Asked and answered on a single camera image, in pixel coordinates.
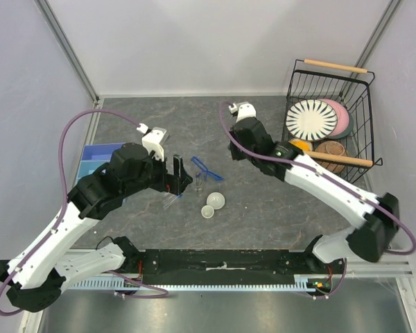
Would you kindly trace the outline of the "blue capped test tube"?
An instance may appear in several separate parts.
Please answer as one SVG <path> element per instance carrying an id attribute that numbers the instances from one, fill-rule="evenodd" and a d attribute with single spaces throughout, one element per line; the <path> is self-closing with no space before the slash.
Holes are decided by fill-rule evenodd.
<path id="1" fill-rule="evenodd" d="M 172 204 L 174 204 L 175 201 L 179 200 L 182 197 L 181 194 L 175 195 L 171 193 L 165 193 L 164 199 L 162 201 L 163 208 L 167 210 Z"/>

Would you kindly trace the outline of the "black wire dish basket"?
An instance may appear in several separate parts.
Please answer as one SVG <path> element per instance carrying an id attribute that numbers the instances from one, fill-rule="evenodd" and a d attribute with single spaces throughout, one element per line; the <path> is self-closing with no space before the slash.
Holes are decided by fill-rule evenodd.
<path id="1" fill-rule="evenodd" d="M 349 133 L 341 134 L 335 140 L 343 145 L 350 157 L 371 162 L 369 166 L 338 166 L 338 175 L 350 183 L 360 182 L 372 167 L 383 164 L 383 160 L 375 156 L 374 150 L 370 96 L 370 85 L 374 79 L 372 71 L 360 74 L 312 65 L 307 60 L 296 60 L 288 86 L 285 111 L 307 99 L 331 99 L 348 111 Z"/>

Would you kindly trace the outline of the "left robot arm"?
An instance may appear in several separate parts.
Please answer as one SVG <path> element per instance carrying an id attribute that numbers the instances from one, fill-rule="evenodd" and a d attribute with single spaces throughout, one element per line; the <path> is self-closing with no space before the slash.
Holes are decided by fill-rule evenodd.
<path id="1" fill-rule="evenodd" d="M 127 197 L 145 189 L 179 196 L 192 183 L 181 156 L 174 155 L 169 173 L 166 158 L 155 154 L 156 150 L 134 143 L 116 149 L 109 162 L 77 182 L 56 217 L 22 254 L 0 260 L 0 293 L 6 294 L 17 311 L 39 312 L 84 279 L 137 268 L 141 254 L 127 237 L 116 237 L 76 259 L 63 256 Z"/>

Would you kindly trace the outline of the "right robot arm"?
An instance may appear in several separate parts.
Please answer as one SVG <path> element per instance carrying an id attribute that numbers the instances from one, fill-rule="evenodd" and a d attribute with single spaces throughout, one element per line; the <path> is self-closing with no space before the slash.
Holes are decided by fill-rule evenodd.
<path id="1" fill-rule="evenodd" d="M 304 255 L 305 268 L 319 273 L 329 263 L 356 255 L 376 263 L 388 249 L 399 227 L 398 200 L 392 194 L 377 196 L 326 170 L 289 142 L 275 142 L 255 117 L 240 120 L 228 132 L 232 159 L 249 160 L 262 173 L 315 196 L 343 216 L 350 226 L 316 237 Z"/>

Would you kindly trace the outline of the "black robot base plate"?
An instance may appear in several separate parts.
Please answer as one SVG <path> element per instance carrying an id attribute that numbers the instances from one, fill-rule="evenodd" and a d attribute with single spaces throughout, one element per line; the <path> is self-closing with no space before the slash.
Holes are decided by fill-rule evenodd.
<path id="1" fill-rule="evenodd" d="M 343 260 L 323 264 L 309 253 L 289 250 L 148 249 L 116 270 L 140 274 L 142 282 L 158 284 L 288 284 L 295 275 L 334 276 Z"/>

